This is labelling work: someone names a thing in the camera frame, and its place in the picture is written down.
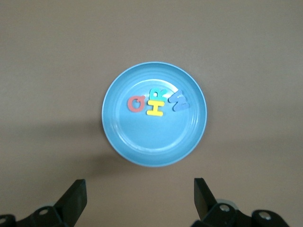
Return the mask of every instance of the screw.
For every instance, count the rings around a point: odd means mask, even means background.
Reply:
[[[265,212],[265,211],[260,212],[259,215],[263,219],[271,220],[271,216],[267,212]]]
[[[3,224],[4,222],[6,222],[6,217],[0,218],[0,224]]]
[[[229,207],[228,207],[226,204],[220,205],[220,209],[221,209],[222,211],[225,211],[225,212],[230,211]]]
[[[48,209],[46,208],[46,209],[43,209],[43,210],[41,210],[40,212],[39,212],[39,215],[44,215],[44,214],[46,214],[48,212]]]

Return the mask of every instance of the plate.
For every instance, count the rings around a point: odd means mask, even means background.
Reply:
[[[102,106],[104,132],[127,160],[158,167],[176,163],[199,143],[206,101],[195,80],[165,62],[145,62],[121,73]]]

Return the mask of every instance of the brown table surface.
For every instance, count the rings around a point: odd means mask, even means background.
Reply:
[[[185,159],[137,166],[100,124],[111,82],[145,61],[197,81],[205,134]],[[0,214],[21,219],[79,178],[76,227],[189,227],[193,181],[303,223],[303,2],[0,2]]]

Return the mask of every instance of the plate rim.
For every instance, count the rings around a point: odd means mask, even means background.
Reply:
[[[204,103],[204,108],[205,108],[205,119],[204,119],[204,127],[202,129],[202,132],[201,132],[201,135],[199,136],[199,139],[197,140],[197,142],[194,144],[194,146],[192,147],[192,149],[188,150],[188,152],[186,152],[184,155],[182,155],[181,157],[179,157],[178,159],[174,159],[173,161],[169,161],[169,162],[165,162],[164,164],[146,164],[146,163],[142,163],[142,162],[138,162],[136,160],[132,160],[128,157],[126,157],[123,153],[121,153],[118,149],[116,149],[115,145],[112,143],[112,141],[109,139],[108,135],[107,135],[107,132],[105,130],[105,123],[104,123],[104,105],[105,105],[105,102],[106,102],[106,99],[107,99],[107,96],[108,96],[108,93],[110,92],[111,88],[113,87],[113,85],[115,84],[115,82],[120,78],[122,77],[124,74],[126,74],[128,71],[132,70],[133,68],[136,68],[136,67],[139,67],[139,66],[142,66],[142,65],[149,65],[149,64],[162,64],[162,65],[168,65],[170,67],[173,67],[173,68],[176,68],[177,70],[179,71],[182,71],[183,73],[185,73],[196,85],[196,87],[199,89],[199,92],[201,93],[202,97],[203,97],[203,103]],[[103,128],[103,131],[105,133],[105,136],[108,140],[108,142],[110,143],[110,145],[112,146],[112,148],[119,154],[121,155],[123,158],[125,158],[126,160],[134,163],[134,164],[137,164],[137,165],[140,165],[140,166],[145,166],[145,167],[164,167],[164,166],[169,166],[169,165],[172,165],[182,159],[184,159],[186,156],[188,156],[196,147],[197,145],[199,144],[199,142],[201,141],[204,133],[205,133],[205,129],[206,129],[206,125],[207,125],[207,104],[206,104],[206,99],[205,99],[205,96],[204,96],[204,93],[201,89],[201,87],[198,85],[198,83],[195,81],[195,79],[190,75],[188,74],[185,70],[183,70],[182,68],[176,66],[176,65],[173,65],[171,63],[168,63],[168,62],[163,62],[163,61],[147,61],[147,62],[142,62],[142,63],[139,63],[139,64],[136,64],[134,66],[131,66],[129,68],[127,68],[126,70],[124,70],[122,73],[120,73],[114,80],[113,82],[110,84],[110,86],[108,87],[106,93],[105,93],[105,96],[104,96],[104,99],[103,99],[103,104],[102,104],[102,110],[101,110],[101,121],[102,121],[102,128]]]

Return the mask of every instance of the letter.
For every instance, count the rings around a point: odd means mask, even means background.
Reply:
[[[144,108],[144,99],[145,99],[145,96],[130,97],[127,101],[128,109],[132,112],[135,112],[135,113],[142,111],[143,108]],[[138,108],[133,107],[133,101],[134,100],[136,100],[138,103],[140,103],[140,106]]]
[[[182,91],[178,90],[171,97],[169,97],[170,103],[176,103],[172,108],[174,111],[180,111],[189,108],[189,104],[186,102],[185,97],[182,95]]]
[[[147,115],[158,116],[158,117],[162,117],[163,116],[163,112],[159,111],[158,107],[159,106],[164,106],[164,102],[162,102],[162,101],[155,101],[155,100],[148,100],[147,104],[153,106],[152,110],[148,110],[146,112]]]
[[[151,91],[150,91],[150,100],[156,100],[156,101],[166,101],[166,98],[163,97],[163,95],[165,95],[167,93],[167,90],[164,89],[164,90],[160,90],[160,88],[153,88]]]

